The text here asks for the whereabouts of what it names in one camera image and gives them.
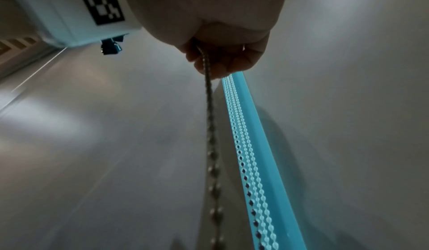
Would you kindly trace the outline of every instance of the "white device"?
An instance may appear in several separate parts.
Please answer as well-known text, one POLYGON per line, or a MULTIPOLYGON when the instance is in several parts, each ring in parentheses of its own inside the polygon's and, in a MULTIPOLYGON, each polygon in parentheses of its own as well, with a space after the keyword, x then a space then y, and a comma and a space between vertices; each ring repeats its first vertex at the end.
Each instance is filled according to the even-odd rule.
POLYGON ((42 39, 75 47, 124 35, 142 26, 126 0, 15 0, 42 39))

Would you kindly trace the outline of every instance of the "black and white square marker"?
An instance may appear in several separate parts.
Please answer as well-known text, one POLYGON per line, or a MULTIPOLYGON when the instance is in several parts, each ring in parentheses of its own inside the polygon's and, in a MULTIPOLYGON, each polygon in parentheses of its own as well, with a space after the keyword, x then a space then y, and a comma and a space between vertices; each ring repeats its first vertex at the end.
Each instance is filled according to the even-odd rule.
POLYGON ((118 0, 84 0, 96 25, 125 21, 118 0))

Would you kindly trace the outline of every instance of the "white plastic casing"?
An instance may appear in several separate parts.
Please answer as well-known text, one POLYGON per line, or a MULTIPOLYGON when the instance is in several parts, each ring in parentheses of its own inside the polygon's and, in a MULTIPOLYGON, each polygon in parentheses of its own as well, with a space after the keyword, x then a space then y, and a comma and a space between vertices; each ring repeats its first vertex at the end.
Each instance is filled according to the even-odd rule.
MULTIPOLYGON (((122 15, 115 10, 113 18, 122 17, 123 21, 96 23, 94 16, 85 4, 88 0, 15 0, 36 25, 43 40, 57 45, 75 47, 91 42, 124 35, 141 28, 126 0, 117 0, 122 15)), ((112 17, 112 0, 90 2, 100 15, 112 17)))

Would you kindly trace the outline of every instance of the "bead chain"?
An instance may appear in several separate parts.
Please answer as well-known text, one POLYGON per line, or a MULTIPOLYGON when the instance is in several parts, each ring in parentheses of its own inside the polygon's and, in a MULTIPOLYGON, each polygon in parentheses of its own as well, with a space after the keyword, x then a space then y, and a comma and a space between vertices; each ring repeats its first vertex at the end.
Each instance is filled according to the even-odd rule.
POLYGON ((202 63, 204 68, 204 75, 206 81, 206 98, 207 98, 207 141, 208 141, 208 152, 207 162, 209 164, 208 172, 213 178, 213 182, 209 187, 209 193, 214 200, 214 208, 210 210, 210 217, 213 221, 216 231, 214 238, 211 239, 212 250, 223 250, 225 249, 225 241, 220 232, 220 225, 223 220, 223 208, 219 206, 219 197, 221 187, 218 182, 220 167, 217 163, 219 153, 217 152, 217 140, 216 140, 216 126, 215 126, 215 107, 213 104, 213 91, 211 89, 210 80, 210 60, 205 51, 200 47, 197 47, 202 55, 202 63))

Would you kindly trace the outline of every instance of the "white line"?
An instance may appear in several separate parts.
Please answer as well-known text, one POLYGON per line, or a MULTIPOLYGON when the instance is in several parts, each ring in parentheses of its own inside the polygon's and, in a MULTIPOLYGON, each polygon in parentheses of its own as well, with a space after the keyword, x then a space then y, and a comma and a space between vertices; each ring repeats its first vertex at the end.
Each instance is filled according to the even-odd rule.
POLYGON ((31 76, 27 77, 26 80, 24 80, 21 84, 19 84, 15 89, 13 89, 11 91, 11 93, 15 92, 16 89, 18 89, 19 87, 21 87, 24 83, 26 83, 30 78, 32 78, 35 74, 37 74, 40 70, 42 70, 45 66, 48 65, 48 63, 50 63, 51 61, 53 61, 59 54, 61 54, 64 50, 66 50, 66 48, 64 48, 63 50, 61 50, 57 55, 55 55, 52 59, 48 60, 47 63, 45 63, 42 67, 40 67, 36 72, 34 72, 33 74, 31 74, 31 76))

